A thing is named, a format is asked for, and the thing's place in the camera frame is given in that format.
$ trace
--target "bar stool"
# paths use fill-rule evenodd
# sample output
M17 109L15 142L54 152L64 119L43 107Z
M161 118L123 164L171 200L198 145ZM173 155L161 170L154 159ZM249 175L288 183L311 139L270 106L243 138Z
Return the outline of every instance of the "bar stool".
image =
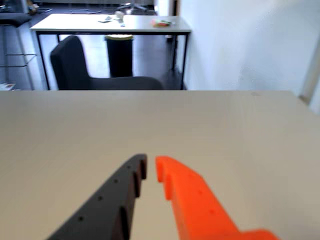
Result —
M36 56L33 54L26 54L19 27L24 23L30 24L31 17L24 13L0 13L0 27L2 27L2 39L3 39L3 54L4 54L4 65L0 65L0 68L5 68L5 81L8 83L8 68L23 68L26 67L26 72L29 79L29 84L32 90L34 90L34 84L31 78L31 72L28 63ZM18 43L22 54L8 54L7 53L7 40L6 40L6 27L13 26L16 31ZM8 56L23 56L24 65L8 65Z

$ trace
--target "black table frame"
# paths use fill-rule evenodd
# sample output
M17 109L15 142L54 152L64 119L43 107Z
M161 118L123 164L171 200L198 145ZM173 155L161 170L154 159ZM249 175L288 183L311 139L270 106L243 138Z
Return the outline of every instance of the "black table frame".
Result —
M171 69L174 70L176 67L176 49L177 49L177 36L185 36L185 43L184 43L184 52L183 52L183 63L182 63L182 73L181 73L181 81L180 81L180 90L183 90L184 88L184 77L185 77L185 70L186 70L186 58L187 58L187 48L188 48L188 40L189 40L189 34L190 32L165 32L165 31L153 31L153 32L147 32L147 31L41 31L36 30L36 39L38 42L39 50L40 50L40 56L43 64L43 70L44 70L44 77L47 89L50 90L50 84L48 80L48 74L46 70L46 64L45 59L43 56L43 51L41 47L41 41L40 41L40 35L56 35L58 43L60 42L60 35L109 35L109 34L126 34L126 35L171 35L173 36L172 39L172 60L171 60Z

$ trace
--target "trash can lid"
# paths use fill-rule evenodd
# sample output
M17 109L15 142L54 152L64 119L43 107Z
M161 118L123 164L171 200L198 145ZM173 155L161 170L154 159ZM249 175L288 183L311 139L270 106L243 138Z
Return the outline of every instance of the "trash can lid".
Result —
M112 35L105 35L104 37L106 40L117 40L117 41L124 41L124 40L132 40L134 38L133 35L127 34L112 34Z

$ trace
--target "stool leg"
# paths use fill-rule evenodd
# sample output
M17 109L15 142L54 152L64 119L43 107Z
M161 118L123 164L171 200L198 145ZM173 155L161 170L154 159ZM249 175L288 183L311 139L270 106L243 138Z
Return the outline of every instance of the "stool leg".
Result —
M2 27L2 41L3 41L3 57L4 57L4 74L5 74L5 83L9 83L9 68L8 66L8 56L7 56L7 39L6 39L6 26Z
M23 45L23 42L22 42L20 31L19 31L19 29L17 27L15 28L15 31L16 31L16 35L18 36L18 41L19 41L21 52L23 54L24 64L26 65L25 69L26 69L26 73L27 73L28 78L29 78L29 84L30 84L31 90L34 90L35 89L34 88L34 83L32 82L31 73L30 73L29 64L28 64L28 59L27 59L27 56L26 56L26 51L25 51L25 48L24 48L24 45Z

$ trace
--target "background table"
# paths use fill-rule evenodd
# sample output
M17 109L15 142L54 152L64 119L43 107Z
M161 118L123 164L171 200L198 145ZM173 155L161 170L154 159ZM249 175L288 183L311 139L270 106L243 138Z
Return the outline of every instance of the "background table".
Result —
M2 92L0 112L1 239L45 239L136 153L132 240L178 239L156 155L202 174L241 230L320 238L320 118L289 92Z
M185 36L183 64L181 73L181 89L183 89L183 79L186 68L186 56L188 38L191 29L188 24L179 16L151 16L151 15L125 15L124 26L117 21L101 23L108 15L105 14L51 14L36 25L31 27L35 31L39 44L40 55L44 67L45 80L48 89L50 85L41 48L40 35L107 35L107 34L132 34L132 35L172 35L172 63L171 68L176 65L177 36ZM169 27L153 27L153 20L165 20L172 22Z

